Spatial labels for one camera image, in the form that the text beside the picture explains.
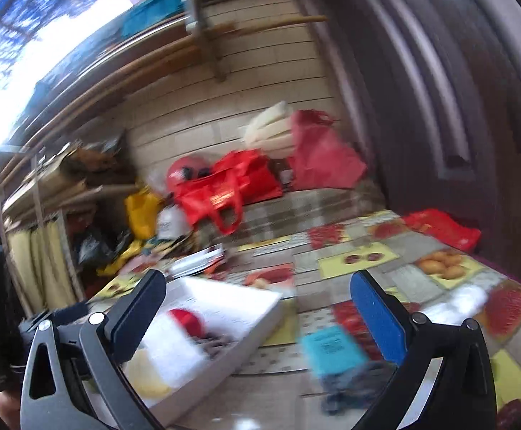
metal screw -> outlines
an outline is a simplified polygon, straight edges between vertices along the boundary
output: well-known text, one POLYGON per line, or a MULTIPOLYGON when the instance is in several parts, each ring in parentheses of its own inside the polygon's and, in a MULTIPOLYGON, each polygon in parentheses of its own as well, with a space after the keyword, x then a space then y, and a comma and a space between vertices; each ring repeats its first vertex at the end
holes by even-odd
POLYGON ((425 325, 428 322, 428 318, 421 312, 414 312, 411 315, 411 321, 416 325, 425 325))
POLYGON ((105 314, 103 312, 95 312, 89 316, 89 323, 92 325, 98 325, 105 320, 105 314))
POLYGON ((473 318, 468 318, 465 321, 465 326, 467 326, 470 330, 478 330, 479 329, 479 323, 477 323, 477 320, 474 320, 473 318))
POLYGON ((49 327, 51 326, 51 321, 50 320, 42 320, 40 322, 40 324, 38 325, 38 329, 40 331, 45 331, 47 330, 49 327))

